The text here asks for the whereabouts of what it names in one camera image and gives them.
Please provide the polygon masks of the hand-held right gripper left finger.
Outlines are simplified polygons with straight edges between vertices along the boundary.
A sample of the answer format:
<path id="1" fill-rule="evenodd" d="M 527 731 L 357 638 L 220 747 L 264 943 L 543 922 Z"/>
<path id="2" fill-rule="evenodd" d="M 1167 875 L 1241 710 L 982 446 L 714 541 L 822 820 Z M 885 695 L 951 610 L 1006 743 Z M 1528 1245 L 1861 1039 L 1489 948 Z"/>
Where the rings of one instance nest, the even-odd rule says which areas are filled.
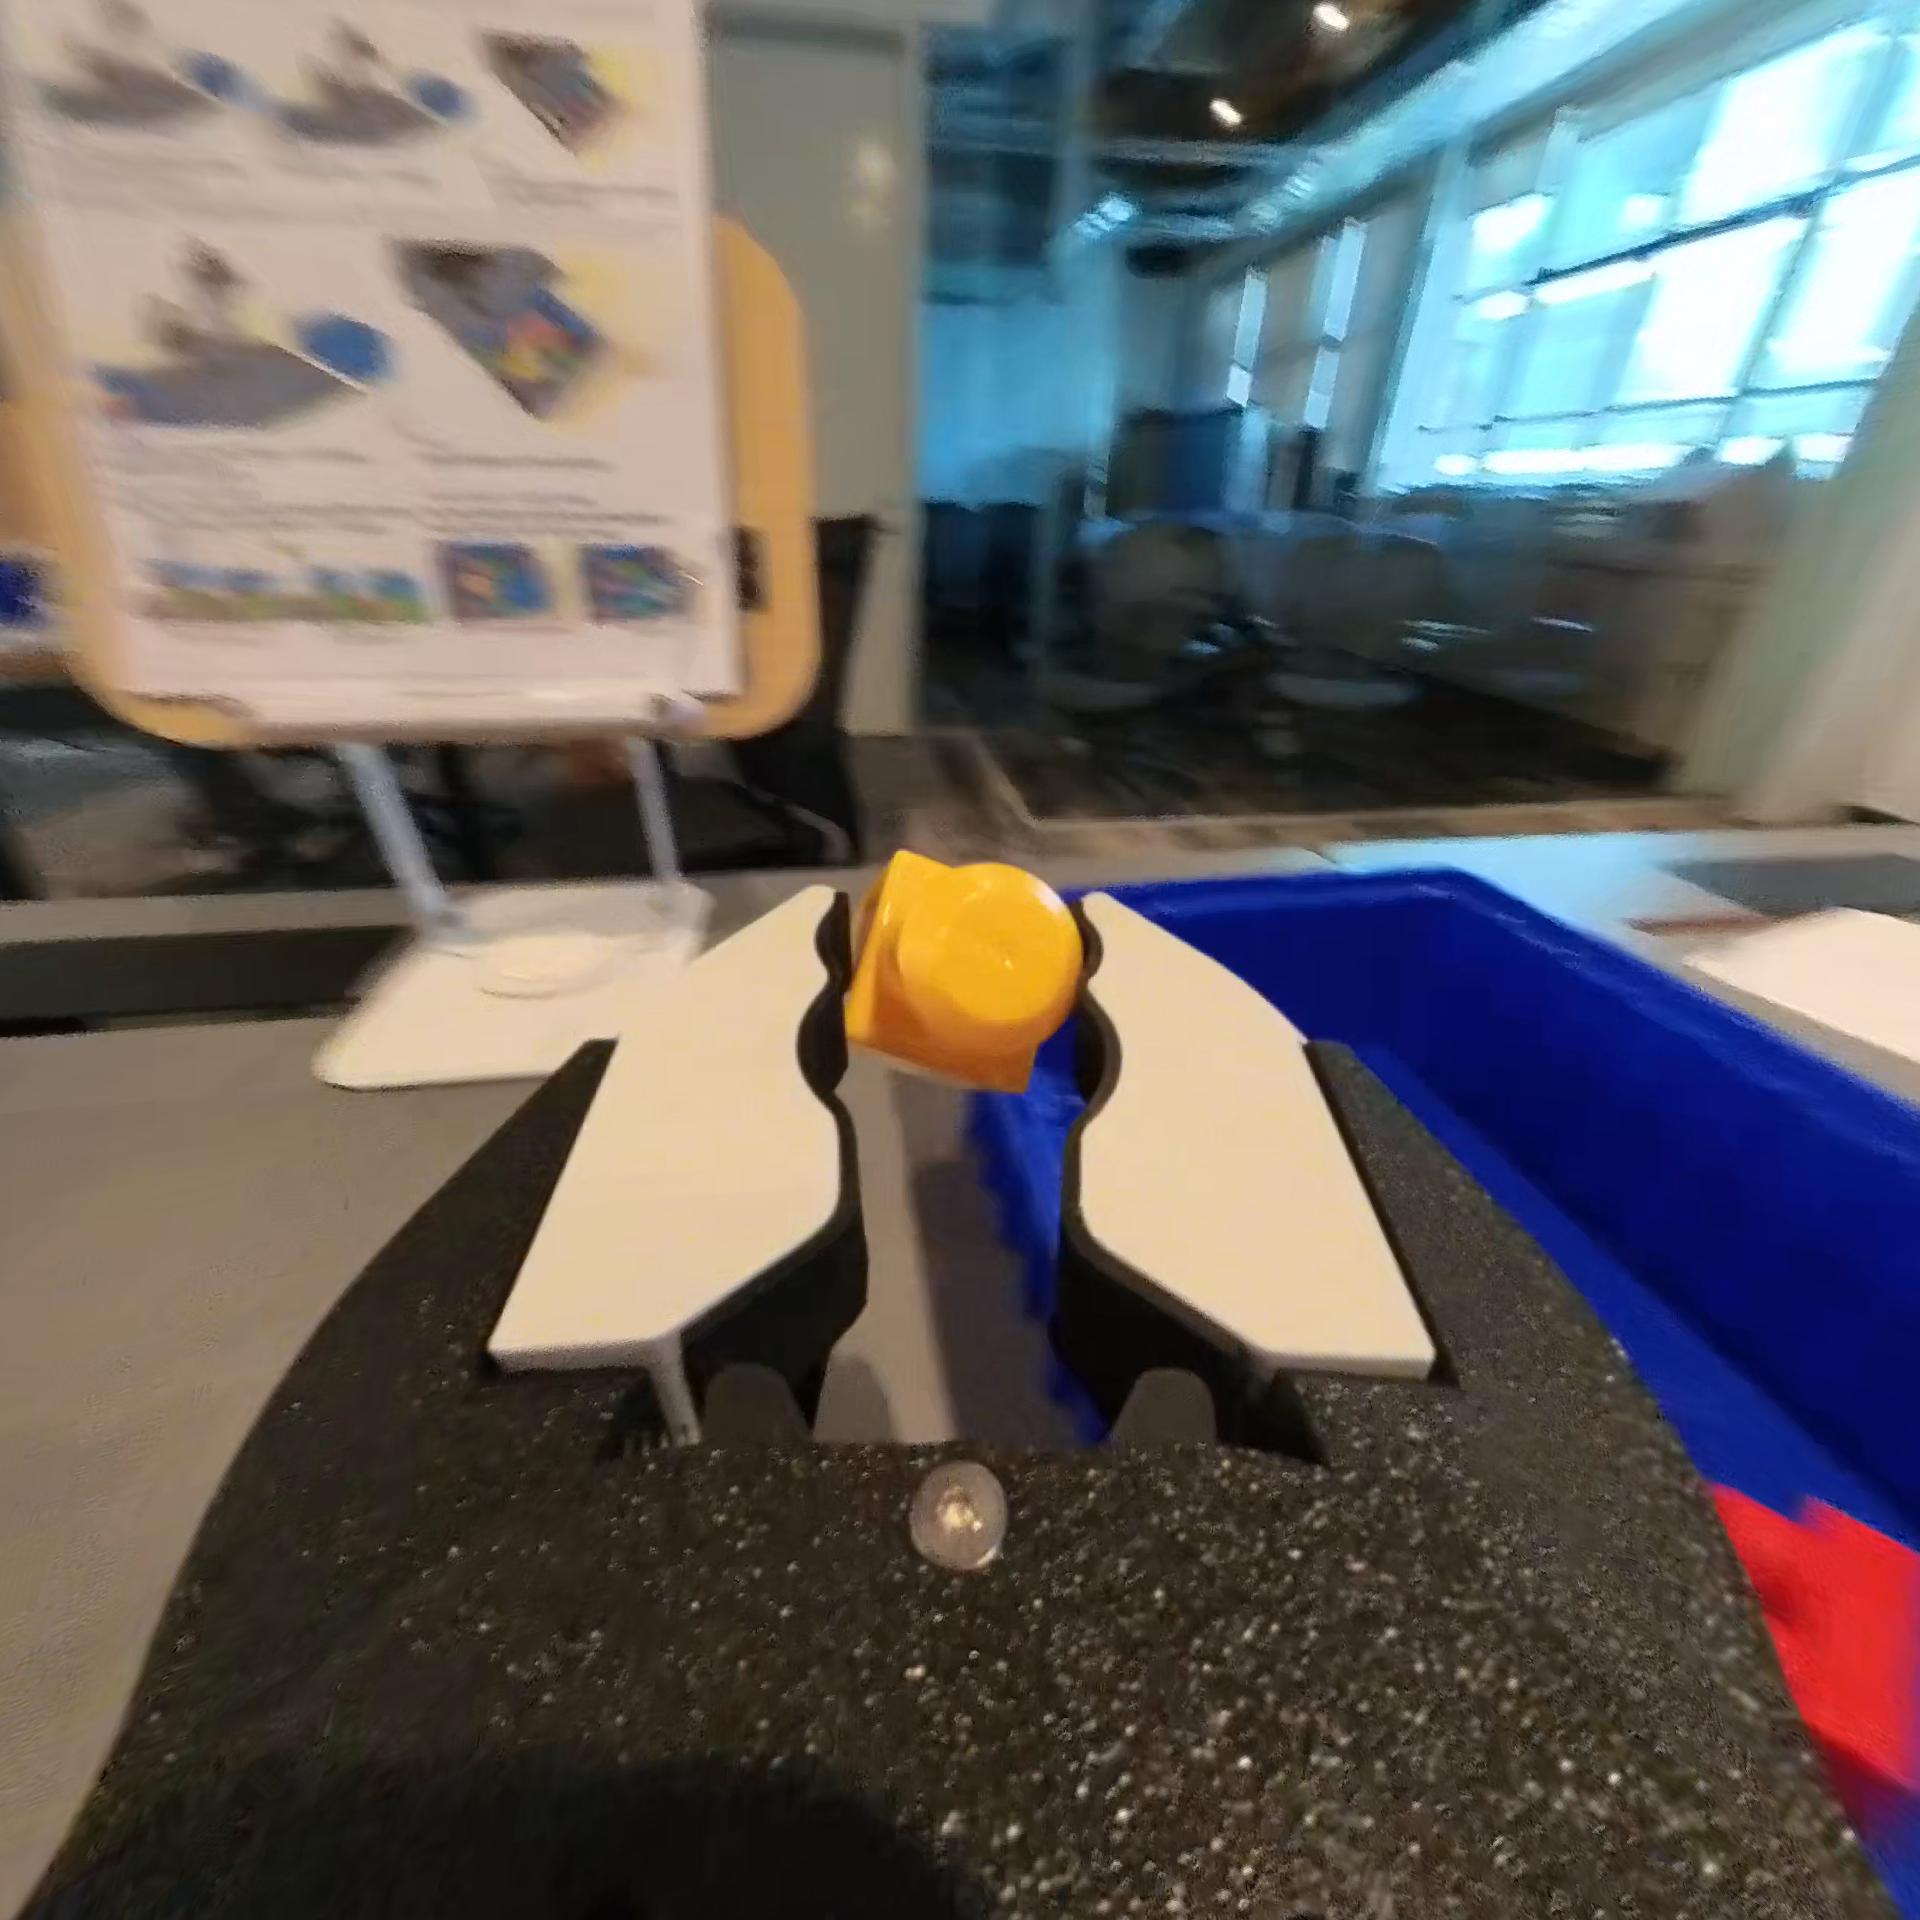
<path id="1" fill-rule="evenodd" d="M 754 1368 L 814 1427 L 870 1275 L 849 946 L 848 893 L 807 885 L 636 1000 L 488 1332 L 501 1374 L 636 1375 L 689 1442 Z"/>

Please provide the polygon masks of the wooden rounded panel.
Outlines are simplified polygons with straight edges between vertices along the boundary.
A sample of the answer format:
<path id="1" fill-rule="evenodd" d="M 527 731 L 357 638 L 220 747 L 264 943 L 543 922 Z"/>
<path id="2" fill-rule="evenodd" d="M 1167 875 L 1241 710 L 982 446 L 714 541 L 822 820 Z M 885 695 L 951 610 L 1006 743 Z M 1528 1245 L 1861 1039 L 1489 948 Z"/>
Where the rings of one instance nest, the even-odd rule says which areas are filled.
<path id="1" fill-rule="evenodd" d="M 504 744 L 641 735 L 738 741 L 796 718 L 822 664 L 814 534 L 815 471 L 808 356 L 800 302 L 774 259 L 732 220 L 710 220 L 714 339 L 721 343 L 742 680 L 726 696 L 617 678 L 585 688 L 469 688 L 407 674 L 284 684 L 234 701 L 153 700 L 126 684 L 111 610 L 85 579 L 97 525 L 80 503 L 80 455 L 63 399 L 4 402 L 4 467 L 24 484 L 32 523 L 53 539 L 32 559 L 57 574 L 57 622 L 4 631 L 4 696 L 80 695 L 114 722 L 196 750 L 345 743 Z"/>

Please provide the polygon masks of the yellow mega block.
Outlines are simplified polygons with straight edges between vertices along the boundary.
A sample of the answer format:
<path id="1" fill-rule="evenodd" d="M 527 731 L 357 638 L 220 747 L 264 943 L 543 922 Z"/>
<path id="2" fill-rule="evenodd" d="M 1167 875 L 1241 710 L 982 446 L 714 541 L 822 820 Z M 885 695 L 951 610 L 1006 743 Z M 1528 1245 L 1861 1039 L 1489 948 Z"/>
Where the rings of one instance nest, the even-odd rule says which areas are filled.
<path id="1" fill-rule="evenodd" d="M 895 853 L 854 914 L 853 1048 L 990 1095 L 1022 1095 L 1088 972 L 1069 906 L 1004 862 Z"/>

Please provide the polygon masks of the large paned window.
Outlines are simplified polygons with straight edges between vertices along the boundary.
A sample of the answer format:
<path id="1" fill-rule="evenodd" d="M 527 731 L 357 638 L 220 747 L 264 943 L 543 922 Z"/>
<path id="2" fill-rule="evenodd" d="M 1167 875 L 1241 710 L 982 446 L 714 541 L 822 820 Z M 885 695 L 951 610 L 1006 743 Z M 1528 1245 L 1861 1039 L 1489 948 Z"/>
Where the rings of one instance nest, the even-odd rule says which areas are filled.
<path id="1" fill-rule="evenodd" d="M 1914 5 L 1797 10 L 1701 78 L 1560 106 L 1461 183 L 1370 492 L 1829 478 L 1914 318 Z"/>

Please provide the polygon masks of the group of pale office chairs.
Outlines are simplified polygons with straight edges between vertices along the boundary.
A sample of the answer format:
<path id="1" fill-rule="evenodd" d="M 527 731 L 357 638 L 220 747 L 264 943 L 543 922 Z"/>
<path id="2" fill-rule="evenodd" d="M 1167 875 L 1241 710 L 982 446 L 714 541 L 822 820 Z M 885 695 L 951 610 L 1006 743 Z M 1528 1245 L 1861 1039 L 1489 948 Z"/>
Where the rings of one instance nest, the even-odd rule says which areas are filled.
<path id="1" fill-rule="evenodd" d="M 1760 600 L 1798 486 L 1679 467 L 1610 486 L 1420 486 L 1349 515 L 1106 519 L 1042 670 L 1085 708 L 1146 701 L 1233 639 L 1306 680 L 1413 678 L 1678 751 Z"/>

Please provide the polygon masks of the dark grey desk mat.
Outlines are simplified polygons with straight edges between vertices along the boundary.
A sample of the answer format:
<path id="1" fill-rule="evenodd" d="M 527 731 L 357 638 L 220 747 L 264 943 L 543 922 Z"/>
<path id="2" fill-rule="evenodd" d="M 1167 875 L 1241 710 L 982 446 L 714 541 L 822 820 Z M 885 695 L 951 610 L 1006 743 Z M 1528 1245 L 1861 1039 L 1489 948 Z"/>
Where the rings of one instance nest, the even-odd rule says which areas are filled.
<path id="1" fill-rule="evenodd" d="M 1768 922 L 1830 909 L 1917 918 L 1913 855 L 1708 858 L 1674 862 L 1666 872 L 1703 896 Z"/>

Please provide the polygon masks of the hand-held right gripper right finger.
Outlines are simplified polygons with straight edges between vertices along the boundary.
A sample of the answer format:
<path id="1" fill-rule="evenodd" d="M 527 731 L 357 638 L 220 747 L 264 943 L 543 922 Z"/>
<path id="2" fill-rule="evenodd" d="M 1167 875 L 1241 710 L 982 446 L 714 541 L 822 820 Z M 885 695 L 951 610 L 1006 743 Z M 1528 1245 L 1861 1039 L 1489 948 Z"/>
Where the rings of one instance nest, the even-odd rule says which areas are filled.
<path id="1" fill-rule="evenodd" d="M 1068 1379 L 1114 1421 L 1146 1375 L 1180 1374 L 1221 1429 L 1285 1429 L 1304 1375 L 1436 1383 L 1437 1332 L 1306 1035 L 1114 893 L 1077 916 Z"/>

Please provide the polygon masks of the blue plastic bin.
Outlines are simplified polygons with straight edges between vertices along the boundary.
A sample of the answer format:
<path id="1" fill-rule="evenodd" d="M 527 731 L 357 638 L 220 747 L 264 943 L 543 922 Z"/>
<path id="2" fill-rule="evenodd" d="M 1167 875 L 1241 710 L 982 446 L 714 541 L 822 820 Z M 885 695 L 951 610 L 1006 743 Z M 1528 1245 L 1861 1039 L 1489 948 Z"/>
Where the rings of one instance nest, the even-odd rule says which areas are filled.
<path id="1" fill-rule="evenodd" d="M 1914 1547 L 1914 1111 L 1442 872 L 1119 899 L 1330 1051 L 1448 1368 L 1176 1455 L 1119 1621 L 1044 1574 L 1065 1812 L 1130 1916 L 1914 1916 L 1914 1796 L 1807 1739 L 1713 1487 Z"/>

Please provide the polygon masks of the white flat sheet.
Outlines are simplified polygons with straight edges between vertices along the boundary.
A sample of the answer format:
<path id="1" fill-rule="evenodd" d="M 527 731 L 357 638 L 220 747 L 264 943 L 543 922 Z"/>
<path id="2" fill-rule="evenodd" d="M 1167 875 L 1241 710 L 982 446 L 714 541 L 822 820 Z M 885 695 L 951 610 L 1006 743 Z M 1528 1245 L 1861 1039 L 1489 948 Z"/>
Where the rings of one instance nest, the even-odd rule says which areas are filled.
<path id="1" fill-rule="evenodd" d="M 1861 1072 L 1914 1078 L 1917 924 L 1855 908 L 1741 931 L 1681 970 Z"/>

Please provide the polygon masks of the red two-stud mega block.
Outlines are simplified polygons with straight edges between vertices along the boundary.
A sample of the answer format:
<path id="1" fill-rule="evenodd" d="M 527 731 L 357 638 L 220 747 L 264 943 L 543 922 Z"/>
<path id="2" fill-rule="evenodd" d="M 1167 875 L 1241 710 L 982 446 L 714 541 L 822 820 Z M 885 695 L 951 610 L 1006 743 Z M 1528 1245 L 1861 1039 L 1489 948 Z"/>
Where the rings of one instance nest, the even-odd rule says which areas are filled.
<path id="1" fill-rule="evenodd" d="M 1792 1706 L 1853 1818 L 1917 1796 L 1917 1554 L 1840 1509 L 1713 1483 Z"/>

